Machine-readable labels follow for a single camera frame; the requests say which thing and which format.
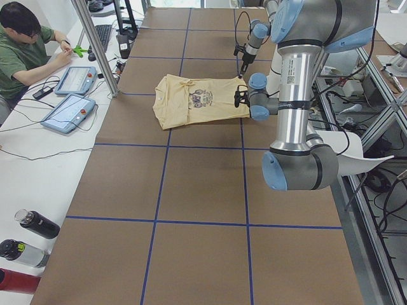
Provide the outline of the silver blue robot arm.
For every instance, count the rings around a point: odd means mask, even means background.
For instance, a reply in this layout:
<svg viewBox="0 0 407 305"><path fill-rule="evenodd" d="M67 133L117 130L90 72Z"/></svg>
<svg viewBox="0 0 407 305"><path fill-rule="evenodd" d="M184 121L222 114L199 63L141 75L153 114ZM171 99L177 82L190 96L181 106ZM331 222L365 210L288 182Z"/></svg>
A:
<svg viewBox="0 0 407 305"><path fill-rule="evenodd" d="M237 36L235 36L235 50L233 54L235 56L239 53L242 54L242 65L238 73L240 79L243 78L248 66L254 62L261 45L271 36L272 24L279 7L279 1L260 1L260 3L266 10L268 22L260 20L249 21L247 43L243 45L239 45L236 39Z"/></svg>
<svg viewBox="0 0 407 305"><path fill-rule="evenodd" d="M279 97L272 105L265 87L249 85L253 119L277 114L277 135L263 155L269 188L315 190L338 175L338 158L308 124L314 67L320 53L365 46L373 39L378 1L265 1L271 40L282 57Z"/></svg>

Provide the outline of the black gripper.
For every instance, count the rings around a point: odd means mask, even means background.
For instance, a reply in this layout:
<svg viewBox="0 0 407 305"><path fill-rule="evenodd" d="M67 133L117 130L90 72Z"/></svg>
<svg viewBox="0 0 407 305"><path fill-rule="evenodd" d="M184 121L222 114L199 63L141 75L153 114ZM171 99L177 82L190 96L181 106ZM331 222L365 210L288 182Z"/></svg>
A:
<svg viewBox="0 0 407 305"><path fill-rule="evenodd" d="M247 72L247 68L249 64L252 64L255 60L256 56L250 53L244 53L242 56L243 64L239 70L238 77L243 78L244 74Z"/></svg>

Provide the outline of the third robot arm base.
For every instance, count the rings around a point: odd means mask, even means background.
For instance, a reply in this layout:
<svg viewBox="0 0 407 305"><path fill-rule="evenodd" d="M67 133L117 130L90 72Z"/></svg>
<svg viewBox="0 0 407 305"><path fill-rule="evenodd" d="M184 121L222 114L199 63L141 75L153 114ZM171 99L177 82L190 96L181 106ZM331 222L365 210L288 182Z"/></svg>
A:
<svg viewBox="0 0 407 305"><path fill-rule="evenodd" d="M406 74L406 44L395 43L391 47L397 51L396 55L377 55L377 59L389 72Z"/></svg>

